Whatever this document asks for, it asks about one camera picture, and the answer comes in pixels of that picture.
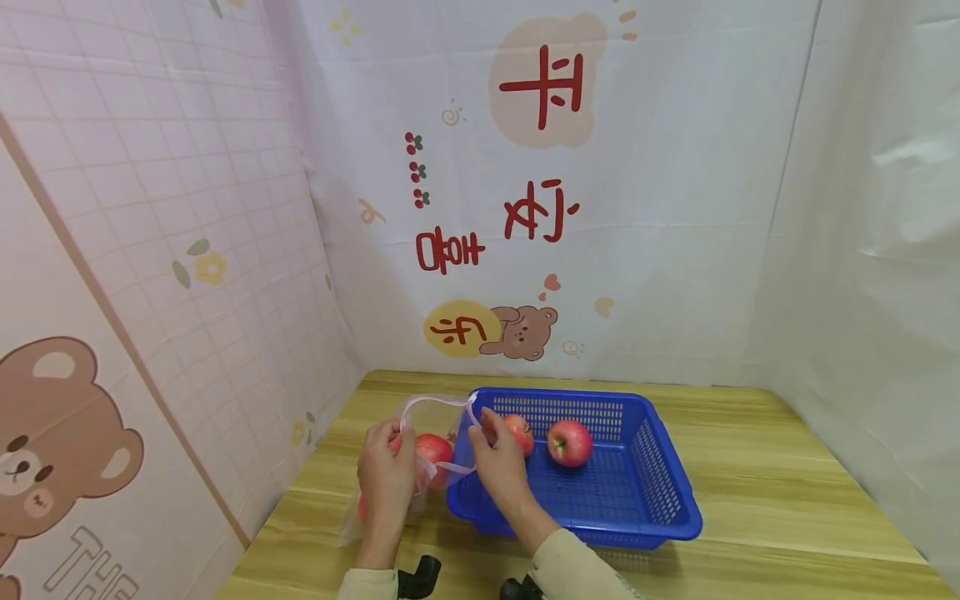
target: red chinese character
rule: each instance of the red chinese character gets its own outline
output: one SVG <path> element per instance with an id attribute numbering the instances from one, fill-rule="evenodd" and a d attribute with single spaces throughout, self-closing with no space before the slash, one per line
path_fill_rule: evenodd
<path id="1" fill-rule="evenodd" d="M 557 71 L 569 64 L 570 59 L 554 60 L 551 64 L 550 48 L 543 44 L 540 47 L 540 78 L 526 82 L 506 82 L 500 84 L 500 91 L 538 90 L 540 92 L 540 119 L 537 122 L 537 129 L 543 131 L 546 129 L 547 98 L 558 107 L 566 105 L 566 100 L 556 94 L 551 94 L 551 89 L 569 89 L 571 92 L 570 110 L 573 112 L 580 110 L 584 86 L 584 55 L 577 54 L 573 57 L 573 77 L 550 79 L 550 69 Z"/>
<path id="2" fill-rule="evenodd" d="M 580 203 L 572 204 L 570 208 L 564 211 L 564 191 L 560 187 L 560 180 L 546 180 L 540 183 L 540 187 L 546 189 L 550 187 L 556 187 L 556 209 L 554 210 L 554 224 L 553 224 L 553 233 L 549 235 L 544 235 L 543 239 L 550 242 L 560 241 L 560 238 L 564 236 L 564 213 L 568 215 L 577 214 L 577 211 L 580 210 Z M 534 229 L 539 227 L 537 224 L 537 219 L 534 216 L 534 213 L 538 212 L 544 217 L 549 217 L 550 213 L 539 204 L 534 198 L 534 183 L 532 181 L 527 181 L 527 197 L 521 198 L 515 203 L 504 203 L 503 206 L 507 209 L 507 225 L 503 229 L 503 236 L 508 240 L 510 236 L 514 233 L 514 223 L 519 223 L 522 227 L 527 228 L 527 236 L 530 239 L 534 239 Z M 521 209 L 526 209 L 526 215 L 520 215 Z"/>
<path id="3" fill-rule="evenodd" d="M 476 329 L 470 329 L 469 327 L 465 327 L 464 323 L 473 324 L 473 326 L 475 326 Z M 453 325 L 453 322 L 450 319 L 440 319 L 440 324 Z M 483 326 L 480 324 L 480 322 L 477 321 L 476 319 L 473 319 L 472 317 L 457 317 L 457 325 L 455 327 L 451 327 L 450 329 L 438 329 L 437 327 L 430 325 L 430 331 L 433 331 L 434 333 L 455 333 L 457 334 L 457 337 L 460 339 L 460 346 L 465 346 L 467 344 L 466 335 L 470 331 L 476 331 L 477 333 L 480 334 L 481 340 L 483 340 L 484 342 L 487 341 L 487 332 L 483 330 Z M 444 344 L 452 344 L 452 343 L 453 343 L 452 335 L 448 335 L 444 338 Z"/>
<path id="4" fill-rule="evenodd" d="M 424 260 L 423 241 L 429 241 L 429 250 L 433 255 L 433 264 L 429 267 Z M 486 246 L 481 246 L 477 242 L 477 234 L 470 232 L 469 239 L 462 235 L 460 237 L 450 236 L 446 241 L 444 235 L 437 226 L 433 231 L 425 231 L 417 236 L 417 260 L 420 262 L 420 268 L 424 271 L 437 271 L 440 269 L 441 275 L 446 275 L 446 263 L 455 265 L 477 264 L 480 259 L 480 252 L 486 250 Z"/>

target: hand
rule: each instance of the hand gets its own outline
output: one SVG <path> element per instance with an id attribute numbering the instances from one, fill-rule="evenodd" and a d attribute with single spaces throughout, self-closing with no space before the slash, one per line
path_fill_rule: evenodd
<path id="1" fill-rule="evenodd" d="M 367 430 L 357 461 L 360 492 L 367 502 L 367 528 L 357 553 L 356 568 L 393 568 L 403 522 L 414 495 L 417 433 L 407 427 L 400 434 L 398 420 L 386 420 Z M 397 454 L 391 442 L 400 436 Z"/>
<path id="2" fill-rule="evenodd" d="M 480 424 L 483 431 L 476 425 L 469 430 L 480 481 L 527 553 L 533 556 L 560 525 L 530 491 L 523 450 L 503 419 L 485 407 L 480 414 Z"/>
<path id="3" fill-rule="evenodd" d="M 533 500 L 523 450 L 503 419 L 491 409 L 484 407 L 481 411 L 480 424 L 483 431 L 474 425 L 468 432 L 477 473 L 493 502 L 506 513 L 517 502 Z"/>

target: red heart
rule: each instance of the red heart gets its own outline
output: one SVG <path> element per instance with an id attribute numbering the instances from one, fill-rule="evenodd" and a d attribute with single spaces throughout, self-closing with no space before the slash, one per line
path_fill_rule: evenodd
<path id="1" fill-rule="evenodd" d="M 551 292 L 556 292 L 560 289 L 560 280 L 557 279 L 556 273 L 551 273 L 546 276 L 546 279 L 543 280 L 543 287 L 550 290 Z"/>

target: yellow circle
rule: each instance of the yellow circle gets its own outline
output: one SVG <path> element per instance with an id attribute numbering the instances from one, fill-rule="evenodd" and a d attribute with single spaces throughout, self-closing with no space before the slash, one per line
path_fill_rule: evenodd
<path id="1" fill-rule="evenodd" d="M 434 308 L 423 322 L 430 346 L 447 356 L 480 355 L 487 342 L 500 341 L 500 320 L 489 308 L 471 300 L 454 300 Z"/>

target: sleeve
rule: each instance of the sleeve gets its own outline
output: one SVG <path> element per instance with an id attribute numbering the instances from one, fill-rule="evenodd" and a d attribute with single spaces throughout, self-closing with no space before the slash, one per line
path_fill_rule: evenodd
<path id="1" fill-rule="evenodd" d="M 565 529 L 551 535 L 537 550 L 530 576 L 550 600 L 643 598 L 609 564 Z"/>
<path id="2" fill-rule="evenodd" d="M 337 600 L 396 600 L 396 571 L 352 568 L 344 576 Z"/>

